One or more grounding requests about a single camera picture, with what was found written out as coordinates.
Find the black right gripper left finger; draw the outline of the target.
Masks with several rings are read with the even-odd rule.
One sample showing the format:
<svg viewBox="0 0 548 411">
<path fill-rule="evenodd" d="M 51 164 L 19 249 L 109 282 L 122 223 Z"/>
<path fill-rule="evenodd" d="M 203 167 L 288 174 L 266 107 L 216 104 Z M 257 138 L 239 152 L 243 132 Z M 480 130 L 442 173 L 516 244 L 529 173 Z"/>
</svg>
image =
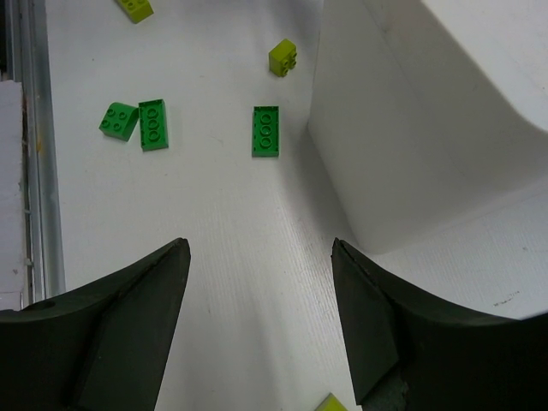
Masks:
<svg viewBox="0 0 548 411">
<path fill-rule="evenodd" d="M 189 266 L 178 238 L 78 289 L 2 311 L 2 409 L 154 409 Z"/>
</svg>

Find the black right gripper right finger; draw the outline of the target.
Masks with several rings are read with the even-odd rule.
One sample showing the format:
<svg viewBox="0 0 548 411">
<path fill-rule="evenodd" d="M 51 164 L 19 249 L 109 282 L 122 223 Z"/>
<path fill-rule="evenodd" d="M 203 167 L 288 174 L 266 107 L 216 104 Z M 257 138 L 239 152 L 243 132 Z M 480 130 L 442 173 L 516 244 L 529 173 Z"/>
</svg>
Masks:
<svg viewBox="0 0 548 411">
<path fill-rule="evenodd" d="M 544 410 L 547 317 L 437 297 L 335 240 L 333 282 L 354 398 L 365 410 Z"/>
</svg>

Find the green sloped lego brick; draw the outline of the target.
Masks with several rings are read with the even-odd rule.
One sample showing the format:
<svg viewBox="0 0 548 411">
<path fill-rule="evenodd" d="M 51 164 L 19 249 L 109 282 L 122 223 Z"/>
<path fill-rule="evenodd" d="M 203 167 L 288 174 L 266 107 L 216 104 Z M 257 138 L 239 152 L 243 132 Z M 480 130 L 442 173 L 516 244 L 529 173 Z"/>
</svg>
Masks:
<svg viewBox="0 0 548 411">
<path fill-rule="evenodd" d="M 113 102 L 98 129 L 106 136 L 128 142 L 139 120 L 139 110 L 132 105 Z"/>
</svg>

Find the green lego plate two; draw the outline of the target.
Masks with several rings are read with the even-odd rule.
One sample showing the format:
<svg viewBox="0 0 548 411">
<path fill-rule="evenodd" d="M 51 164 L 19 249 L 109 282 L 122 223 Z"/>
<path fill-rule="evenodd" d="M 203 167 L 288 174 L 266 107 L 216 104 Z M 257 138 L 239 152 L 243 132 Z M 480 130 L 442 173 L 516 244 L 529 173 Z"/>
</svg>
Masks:
<svg viewBox="0 0 548 411">
<path fill-rule="evenodd" d="M 140 145 L 144 152 L 169 147 L 165 103 L 162 99 L 139 103 Z"/>
</svg>

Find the green lego plate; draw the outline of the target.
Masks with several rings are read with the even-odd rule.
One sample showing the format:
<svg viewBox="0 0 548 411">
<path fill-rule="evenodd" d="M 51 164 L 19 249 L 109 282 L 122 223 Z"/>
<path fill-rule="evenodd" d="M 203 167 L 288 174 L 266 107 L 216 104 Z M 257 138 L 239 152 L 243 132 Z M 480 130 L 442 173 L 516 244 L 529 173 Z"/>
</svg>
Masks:
<svg viewBox="0 0 548 411">
<path fill-rule="evenodd" d="M 254 158 L 279 156 L 279 107 L 253 108 L 252 155 Z"/>
</svg>

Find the lime sloped lego brick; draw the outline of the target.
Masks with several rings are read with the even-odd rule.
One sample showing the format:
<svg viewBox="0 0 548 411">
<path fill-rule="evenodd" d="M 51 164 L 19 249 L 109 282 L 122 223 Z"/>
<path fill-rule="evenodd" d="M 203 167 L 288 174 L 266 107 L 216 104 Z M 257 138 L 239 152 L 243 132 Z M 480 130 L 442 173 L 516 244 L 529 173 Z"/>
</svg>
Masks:
<svg viewBox="0 0 548 411">
<path fill-rule="evenodd" d="M 314 411 L 348 411 L 343 404 L 332 394 L 328 394 Z"/>
</svg>

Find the white drawer cabinet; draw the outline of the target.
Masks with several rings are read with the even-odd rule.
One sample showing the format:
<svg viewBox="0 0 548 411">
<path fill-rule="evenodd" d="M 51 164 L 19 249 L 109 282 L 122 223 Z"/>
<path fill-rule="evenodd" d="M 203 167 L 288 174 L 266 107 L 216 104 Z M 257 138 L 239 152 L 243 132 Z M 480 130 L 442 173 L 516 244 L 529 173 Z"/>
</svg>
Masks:
<svg viewBox="0 0 548 411">
<path fill-rule="evenodd" d="M 360 248 L 547 183 L 544 1 L 327 1 L 309 131 Z"/>
</svg>

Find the lime small lego brick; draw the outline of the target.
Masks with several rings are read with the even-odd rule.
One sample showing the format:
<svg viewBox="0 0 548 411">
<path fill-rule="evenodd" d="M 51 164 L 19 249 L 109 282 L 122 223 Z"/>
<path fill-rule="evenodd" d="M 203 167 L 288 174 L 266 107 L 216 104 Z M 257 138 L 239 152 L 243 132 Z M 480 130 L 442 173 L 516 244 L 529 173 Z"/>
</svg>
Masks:
<svg viewBox="0 0 548 411">
<path fill-rule="evenodd" d="M 296 45 L 283 39 L 268 54 L 269 70 L 278 77 L 284 77 L 296 66 Z"/>
</svg>

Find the lime long lego brick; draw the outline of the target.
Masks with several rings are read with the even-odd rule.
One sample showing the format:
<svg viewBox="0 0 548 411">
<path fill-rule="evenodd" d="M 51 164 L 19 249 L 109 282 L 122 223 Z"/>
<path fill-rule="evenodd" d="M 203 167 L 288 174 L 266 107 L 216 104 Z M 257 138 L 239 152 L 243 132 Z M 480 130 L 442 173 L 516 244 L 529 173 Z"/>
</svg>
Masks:
<svg viewBox="0 0 548 411">
<path fill-rule="evenodd" d="M 148 0 L 116 0 L 116 3 L 134 24 L 140 23 L 154 13 Z"/>
</svg>

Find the aluminium table front rail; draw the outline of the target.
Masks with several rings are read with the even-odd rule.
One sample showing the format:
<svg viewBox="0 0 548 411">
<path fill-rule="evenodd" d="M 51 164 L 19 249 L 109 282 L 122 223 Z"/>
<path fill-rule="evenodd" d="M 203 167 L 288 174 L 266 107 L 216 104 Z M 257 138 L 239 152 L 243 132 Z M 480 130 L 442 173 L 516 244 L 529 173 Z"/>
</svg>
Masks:
<svg viewBox="0 0 548 411">
<path fill-rule="evenodd" d="M 45 1 L 5 4 L 9 75 L 22 84 L 28 300 L 65 292 Z"/>
</svg>

